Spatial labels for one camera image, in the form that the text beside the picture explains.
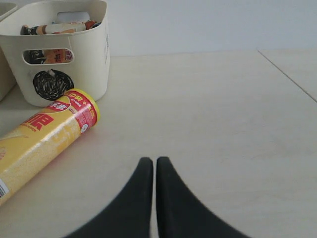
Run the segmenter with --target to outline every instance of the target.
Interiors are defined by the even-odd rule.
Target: barcode
[[[9,192],[9,189],[7,188],[7,186],[5,186],[4,182],[0,179],[0,198],[3,198],[8,192]]]

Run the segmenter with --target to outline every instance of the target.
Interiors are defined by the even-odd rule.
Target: black scribble sticker
[[[39,96],[50,101],[57,100],[67,90],[74,88],[72,79],[66,73],[54,69],[38,72],[33,85]]]

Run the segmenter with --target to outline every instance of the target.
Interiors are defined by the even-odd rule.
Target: white wall
[[[113,56],[317,46],[316,0],[107,1]]]

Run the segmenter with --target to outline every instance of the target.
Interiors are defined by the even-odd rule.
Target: floor seam
[[[317,99],[315,99],[309,92],[307,92],[301,85],[299,85],[296,81],[294,81],[290,76],[288,76],[285,72],[283,72],[276,64],[274,64],[268,57],[266,57],[261,51],[258,52],[269,61],[275,68],[277,68],[282,74],[284,74],[289,80],[291,80],[297,87],[299,87],[307,96],[314,100],[317,103]]]

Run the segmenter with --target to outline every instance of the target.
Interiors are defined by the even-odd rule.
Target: white plastic storage basket
[[[12,14],[16,9],[17,5],[15,3],[0,2],[0,21]],[[15,84],[15,78],[0,47],[0,101]]]
[[[63,23],[58,16],[69,12],[87,13],[91,20],[101,24],[75,33],[20,35],[23,25]],[[61,91],[72,87],[87,92],[94,100],[106,92],[110,57],[107,3],[103,0],[54,0],[28,4],[0,23],[0,46],[24,98],[32,105],[47,106],[64,93]],[[72,52],[72,60],[29,64],[23,56],[25,51],[56,49]]]

